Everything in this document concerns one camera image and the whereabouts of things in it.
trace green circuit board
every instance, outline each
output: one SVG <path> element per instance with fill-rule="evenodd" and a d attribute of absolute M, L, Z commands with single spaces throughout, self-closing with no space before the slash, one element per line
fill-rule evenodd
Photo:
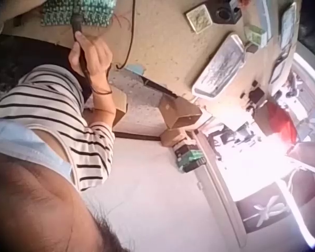
<path fill-rule="evenodd" d="M 42 25 L 69 25 L 74 0 L 48 0 L 44 4 Z M 84 25 L 106 27 L 110 24 L 117 0 L 79 0 Z"/>

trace dark hair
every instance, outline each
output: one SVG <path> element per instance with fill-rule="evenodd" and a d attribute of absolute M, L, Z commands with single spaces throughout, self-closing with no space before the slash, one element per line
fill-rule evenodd
<path fill-rule="evenodd" d="M 110 225 L 104 218 L 98 216 L 94 217 L 94 220 L 102 237 L 102 247 L 100 249 L 102 252 L 130 252 L 121 246 L 117 235 L 111 230 Z"/>
<path fill-rule="evenodd" d="M 130 250 L 123 248 L 120 244 L 116 234 L 111 230 L 107 221 L 103 218 L 94 218 L 97 224 L 97 228 L 102 237 L 101 252 L 130 252 Z M 0 240 L 0 252 L 12 252 L 5 248 L 5 244 Z"/>

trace white floor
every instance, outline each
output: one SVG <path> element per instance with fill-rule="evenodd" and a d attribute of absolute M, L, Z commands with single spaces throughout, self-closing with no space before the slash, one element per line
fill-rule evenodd
<path fill-rule="evenodd" d="M 104 185 L 84 193 L 136 252 L 227 251 L 195 173 L 181 174 L 159 142 L 116 139 Z"/>

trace speaker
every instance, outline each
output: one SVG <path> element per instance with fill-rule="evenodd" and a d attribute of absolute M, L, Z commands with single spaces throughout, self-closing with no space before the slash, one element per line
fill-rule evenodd
<path fill-rule="evenodd" d="M 208 0 L 206 6 L 216 24 L 235 25 L 242 16 L 238 0 Z"/>

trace hand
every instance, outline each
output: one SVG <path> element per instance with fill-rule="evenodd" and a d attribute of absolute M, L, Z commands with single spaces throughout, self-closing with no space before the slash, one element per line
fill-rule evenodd
<path fill-rule="evenodd" d="M 79 64 L 79 56 L 82 48 L 92 84 L 99 87 L 106 81 L 106 73 L 112 63 L 112 52 L 101 36 L 88 39 L 78 31 L 75 33 L 75 38 L 77 41 L 74 43 L 69 54 L 71 67 L 75 72 L 84 76 Z"/>

